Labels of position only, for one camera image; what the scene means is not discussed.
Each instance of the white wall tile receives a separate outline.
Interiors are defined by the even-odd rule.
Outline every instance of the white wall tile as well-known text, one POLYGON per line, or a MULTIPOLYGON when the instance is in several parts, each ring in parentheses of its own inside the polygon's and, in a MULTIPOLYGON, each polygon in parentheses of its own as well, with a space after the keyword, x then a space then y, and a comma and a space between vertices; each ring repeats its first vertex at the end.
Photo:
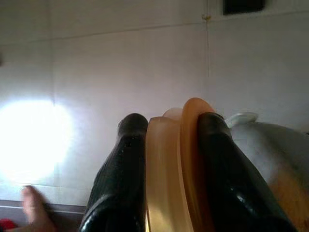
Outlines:
POLYGON ((0 46, 0 106, 51 98, 50 51, 49 42, 0 46))
POLYGON ((259 12, 223 15, 224 0, 207 0, 206 12, 211 20, 222 20, 231 18, 246 18, 252 16, 277 15, 297 11, 309 11, 307 0, 267 0, 265 8, 259 12))
POLYGON ((62 187, 92 186, 127 114, 149 119, 203 97, 205 40, 201 24, 54 42, 56 103, 75 125, 71 150, 60 164, 62 187))
POLYGON ((51 0, 54 37, 201 22, 203 0, 51 0))
POLYGON ((35 42, 3 45, 0 51, 0 181, 9 179, 20 183, 55 185, 52 167, 46 175, 41 175, 45 172, 39 171, 49 165, 48 159, 44 159, 44 155, 49 154, 49 148, 41 147, 42 154, 39 157, 27 153, 42 146, 39 144, 42 140, 31 141, 31 138, 43 136, 34 134, 34 131, 38 132, 41 128, 30 126, 36 122, 30 122, 29 119, 38 119, 36 113, 42 115, 40 106, 43 102, 52 106, 50 44, 35 42))
MULTIPOLYGON (((21 190, 25 185, 21 183, 0 182, 0 199, 7 201, 22 201, 21 190)), ((47 203, 59 204, 57 187, 32 185, 43 196, 47 203)))
POLYGON ((0 44, 49 38, 46 0, 1 0, 0 44))
POLYGON ((309 14, 209 23, 207 99, 224 116, 308 130, 309 14))
POLYGON ((89 189, 59 188, 59 204, 87 206, 91 187, 89 189))

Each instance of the red object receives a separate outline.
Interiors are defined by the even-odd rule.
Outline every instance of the red object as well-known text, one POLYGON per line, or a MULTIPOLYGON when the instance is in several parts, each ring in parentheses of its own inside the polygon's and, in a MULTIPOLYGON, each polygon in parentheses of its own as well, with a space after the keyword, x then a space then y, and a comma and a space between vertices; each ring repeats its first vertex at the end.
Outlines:
POLYGON ((17 228, 17 226, 11 220, 6 218, 0 220, 0 227, 4 230, 17 228))

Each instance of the tile grout line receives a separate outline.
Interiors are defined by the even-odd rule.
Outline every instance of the tile grout line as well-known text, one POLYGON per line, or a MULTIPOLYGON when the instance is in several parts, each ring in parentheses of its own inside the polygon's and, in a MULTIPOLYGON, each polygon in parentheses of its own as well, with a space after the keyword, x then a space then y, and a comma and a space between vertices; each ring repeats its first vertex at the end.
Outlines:
MULTIPOLYGON (((206 0, 206 15, 209 15, 209 0, 206 0)), ((209 21, 206 20, 206 66, 207 66, 207 77, 206 77, 206 82, 210 78, 210 43, 209 43, 209 21)))
MULTIPOLYGON (((50 76, 51 76, 51 98, 53 106, 56 105, 56 85, 55 85, 55 74, 54 74, 54 49, 53 49, 53 31, 52 31, 52 10, 51 10, 51 2, 50 0, 45 0, 46 8, 47 8, 47 24, 49 31, 49 49, 50 49, 50 76)), ((54 184, 58 186, 60 184, 60 173, 59 173, 59 163, 55 164, 55 172, 54 172, 54 184)), ((60 188, 56 188, 56 200, 57 203, 60 202, 60 188)))
POLYGON ((47 188, 56 188, 56 189, 73 189, 76 191, 90 191, 91 187, 89 188, 74 188, 74 187, 61 187, 57 185, 40 185, 40 184, 33 184, 33 183, 20 183, 20 182, 0 182, 0 186, 27 186, 27 185, 32 185, 35 187, 47 187, 47 188))
MULTIPOLYGON (((0 205, 0 208, 7 208, 7 209, 23 209, 23 207, 21 206, 4 206, 4 205, 0 205)), ((74 212, 74 211, 67 211, 67 210, 52 210, 49 209, 47 210, 48 212, 55 212, 55 213, 68 213, 68 214, 80 214, 80 215, 84 215, 84 212, 74 212)))
MULTIPOLYGON (((295 14, 304 14, 309 13, 309 10, 303 10, 303 11, 291 11, 291 12, 279 12, 279 13, 268 13, 268 14, 248 14, 248 15, 237 15, 237 16, 227 16, 226 18, 216 18, 216 16, 213 16, 210 20, 210 22, 222 22, 225 20, 234 20, 234 19, 250 19, 250 18, 257 18, 257 17, 276 17, 281 15, 295 15, 295 14)), ((53 41, 53 40, 65 40, 65 39, 75 39, 75 38, 82 38, 87 36, 95 36, 95 35, 104 35, 104 34, 114 34, 114 33, 122 33, 122 32, 130 32, 130 31, 141 31, 141 30, 150 30, 150 29, 160 29, 160 28, 172 28, 172 27, 181 27, 181 26, 189 26, 189 25, 198 25, 204 23, 201 22, 194 22, 194 23, 184 23, 184 24, 172 24, 172 25, 161 25, 161 26, 153 26, 153 27, 144 27, 144 28, 136 28, 136 29, 125 29, 125 30, 116 30, 116 31, 107 31, 107 32, 96 32, 91 34, 85 34, 85 35, 76 35, 76 36, 67 36, 67 37, 52 37, 52 31, 51 31, 51 20, 49 20, 49 27, 50 27, 50 39, 39 39, 39 40, 29 40, 24 42, 16 42, 16 43, 4 43, 0 44, 0 46, 10 46, 10 45, 19 45, 19 44, 29 44, 29 43, 38 43, 38 42, 47 42, 47 41, 53 41)))
POLYGON ((209 11, 208 11, 209 0, 204 0, 203 4, 204 4, 204 15, 208 16, 208 13, 209 13, 209 11))

